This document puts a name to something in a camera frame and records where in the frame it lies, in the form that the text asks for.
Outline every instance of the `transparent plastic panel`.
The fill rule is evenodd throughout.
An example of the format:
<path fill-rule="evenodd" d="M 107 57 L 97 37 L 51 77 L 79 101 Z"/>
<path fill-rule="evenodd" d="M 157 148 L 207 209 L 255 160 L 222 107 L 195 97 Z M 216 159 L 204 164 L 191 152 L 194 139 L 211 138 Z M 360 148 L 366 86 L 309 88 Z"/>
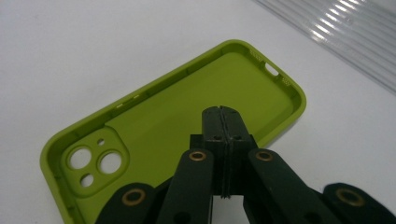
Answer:
<path fill-rule="evenodd" d="M 396 94 L 396 15 L 366 0 L 258 0 Z"/>

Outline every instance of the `lime green phone case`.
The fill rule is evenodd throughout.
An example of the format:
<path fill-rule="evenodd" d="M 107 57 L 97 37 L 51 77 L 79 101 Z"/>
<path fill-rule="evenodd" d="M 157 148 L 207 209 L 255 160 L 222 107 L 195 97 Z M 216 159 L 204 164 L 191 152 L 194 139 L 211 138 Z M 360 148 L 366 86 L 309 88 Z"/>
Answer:
<path fill-rule="evenodd" d="M 41 169 L 64 222 L 94 223 L 118 188 L 156 187 L 171 177 L 190 134 L 201 133 L 202 111 L 213 105 L 236 109 L 264 147 L 301 116 L 305 96 L 248 43 L 221 43 L 48 141 Z M 87 161 L 72 164 L 82 150 Z M 104 170 L 108 155 L 120 158 L 118 169 Z"/>

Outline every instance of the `white background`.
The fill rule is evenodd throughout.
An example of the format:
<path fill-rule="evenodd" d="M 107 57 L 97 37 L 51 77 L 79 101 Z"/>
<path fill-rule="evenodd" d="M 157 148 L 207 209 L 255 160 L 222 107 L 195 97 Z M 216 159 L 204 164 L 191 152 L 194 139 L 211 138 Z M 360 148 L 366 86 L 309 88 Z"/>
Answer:
<path fill-rule="evenodd" d="M 311 188 L 346 182 L 396 213 L 395 95 L 256 2 L 3 0 L 0 223 L 63 223 L 39 167 L 46 142 L 232 38 L 306 94 L 301 118 L 269 148 Z M 240 198 L 214 206 L 213 223 L 248 223 Z"/>

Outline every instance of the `bolt hole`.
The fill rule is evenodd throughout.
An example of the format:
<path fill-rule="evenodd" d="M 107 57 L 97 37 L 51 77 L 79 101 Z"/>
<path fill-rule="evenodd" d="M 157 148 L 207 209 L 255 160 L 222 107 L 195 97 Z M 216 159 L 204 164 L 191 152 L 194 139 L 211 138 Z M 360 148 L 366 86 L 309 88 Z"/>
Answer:
<path fill-rule="evenodd" d="M 194 151 L 190 153 L 189 157 L 192 161 L 203 161 L 206 159 L 206 154 L 202 151 Z"/>
<path fill-rule="evenodd" d="M 273 159 L 273 156 L 269 152 L 259 151 L 256 153 L 256 158 L 261 161 L 271 161 Z"/>
<path fill-rule="evenodd" d="M 115 173 L 121 166 L 121 156 L 119 153 L 110 152 L 100 161 L 100 169 L 105 174 Z"/>
<path fill-rule="evenodd" d="M 131 189 L 122 195 L 122 202 L 127 206 L 135 206 L 142 203 L 146 198 L 146 192 L 142 189 Z"/>
<path fill-rule="evenodd" d="M 351 189 L 338 189 L 335 194 L 338 199 L 349 205 L 360 207 L 365 204 L 364 199 Z"/>
<path fill-rule="evenodd" d="M 88 165 L 91 160 L 91 152 L 83 147 L 75 151 L 70 157 L 70 166 L 74 169 L 81 169 Z"/>
<path fill-rule="evenodd" d="M 307 213 L 304 218 L 313 224 L 319 224 L 322 222 L 320 215 L 316 214 L 316 213 Z"/>
<path fill-rule="evenodd" d="M 81 185 L 83 188 L 89 187 L 89 186 L 92 185 L 92 183 L 93 183 L 93 175 L 90 175 L 90 174 L 84 175 L 84 176 L 81 178 L 81 180 L 79 181 L 79 183 L 80 183 L 80 185 Z"/>
<path fill-rule="evenodd" d="M 101 147 L 102 145 L 105 144 L 105 139 L 103 139 L 103 138 L 99 139 L 97 144 L 98 144 L 99 147 Z"/>
<path fill-rule="evenodd" d="M 191 216 L 186 212 L 179 212 L 174 215 L 174 221 L 176 224 L 187 224 L 190 223 Z"/>

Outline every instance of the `black plastic part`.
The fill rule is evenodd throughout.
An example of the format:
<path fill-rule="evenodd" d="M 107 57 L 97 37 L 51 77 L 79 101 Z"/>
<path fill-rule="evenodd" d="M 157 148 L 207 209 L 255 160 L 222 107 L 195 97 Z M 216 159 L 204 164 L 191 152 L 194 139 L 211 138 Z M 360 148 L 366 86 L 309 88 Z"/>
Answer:
<path fill-rule="evenodd" d="M 155 189 L 134 183 L 117 190 L 102 209 L 96 224 L 146 224 L 150 207 L 155 201 Z"/>
<path fill-rule="evenodd" d="M 213 200 L 213 154 L 188 150 L 181 156 L 157 224 L 211 223 Z"/>
<path fill-rule="evenodd" d="M 243 194 L 243 163 L 257 147 L 239 113 L 226 106 L 209 107 L 202 113 L 202 134 L 191 135 L 191 148 L 210 150 L 215 156 L 214 194 Z"/>
<path fill-rule="evenodd" d="M 326 186 L 322 198 L 344 223 L 396 224 L 396 217 L 361 189 L 347 184 Z"/>
<path fill-rule="evenodd" d="M 341 223 L 274 151 L 253 149 L 248 161 L 251 192 L 246 194 L 245 209 L 251 223 L 263 223 L 256 218 L 259 212 L 252 210 L 254 203 L 273 223 Z"/>
<path fill-rule="evenodd" d="M 145 224 L 152 224 L 156 222 L 171 182 L 172 182 L 172 178 L 169 178 L 168 180 L 163 182 L 160 186 L 155 188 L 155 199 L 152 202 L 152 204 L 149 205 L 150 206 L 149 214 L 145 220 L 146 221 Z"/>

